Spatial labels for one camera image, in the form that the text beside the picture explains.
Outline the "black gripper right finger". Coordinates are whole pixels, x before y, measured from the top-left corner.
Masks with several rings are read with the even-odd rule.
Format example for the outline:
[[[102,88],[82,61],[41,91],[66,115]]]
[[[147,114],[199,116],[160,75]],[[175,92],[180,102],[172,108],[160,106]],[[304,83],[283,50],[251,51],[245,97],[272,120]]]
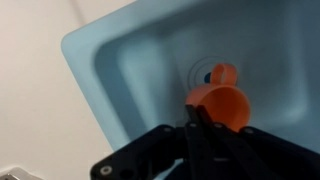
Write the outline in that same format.
[[[248,180],[320,180],[319,154],[275,135],[242,127],[238,132],[212,120],[198,108],[205,134],[219,152],[227,152]]]

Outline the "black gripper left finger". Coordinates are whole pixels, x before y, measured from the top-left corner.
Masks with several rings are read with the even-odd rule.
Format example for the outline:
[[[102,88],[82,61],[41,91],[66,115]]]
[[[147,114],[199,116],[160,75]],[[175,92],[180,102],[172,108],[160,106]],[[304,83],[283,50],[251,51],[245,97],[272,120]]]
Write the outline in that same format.
[[[190,120],[184,126],[151,129],[94,164],[90,180],[227,180],[198,113],[186,109]]]

